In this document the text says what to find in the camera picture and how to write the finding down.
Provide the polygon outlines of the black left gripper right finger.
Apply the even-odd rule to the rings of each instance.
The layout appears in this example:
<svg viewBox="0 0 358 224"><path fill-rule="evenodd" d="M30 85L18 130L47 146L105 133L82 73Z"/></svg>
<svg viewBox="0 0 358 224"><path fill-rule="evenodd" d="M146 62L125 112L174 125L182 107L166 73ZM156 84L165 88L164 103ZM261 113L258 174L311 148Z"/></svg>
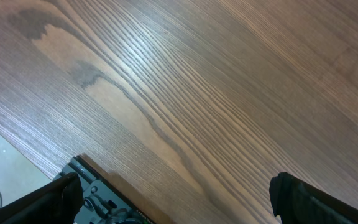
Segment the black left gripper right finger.
<svg viewBox="0 0 358 224"><path fill-rule="evenodd" d="M269 194L283 224L358 223L358 209L287 172L271 179Z"/></svg>

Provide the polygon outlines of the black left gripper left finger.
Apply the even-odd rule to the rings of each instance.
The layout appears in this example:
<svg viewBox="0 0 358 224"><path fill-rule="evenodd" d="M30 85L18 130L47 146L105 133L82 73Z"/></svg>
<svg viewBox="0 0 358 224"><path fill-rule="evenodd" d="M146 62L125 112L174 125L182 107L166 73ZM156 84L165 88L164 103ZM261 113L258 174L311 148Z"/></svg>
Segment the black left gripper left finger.
<svg viewBox="0 0 358 224"><path fill-rule="evenodd" d="M83 206L83 189L71 172L0 208L3 223L74 223Z"/></svg>

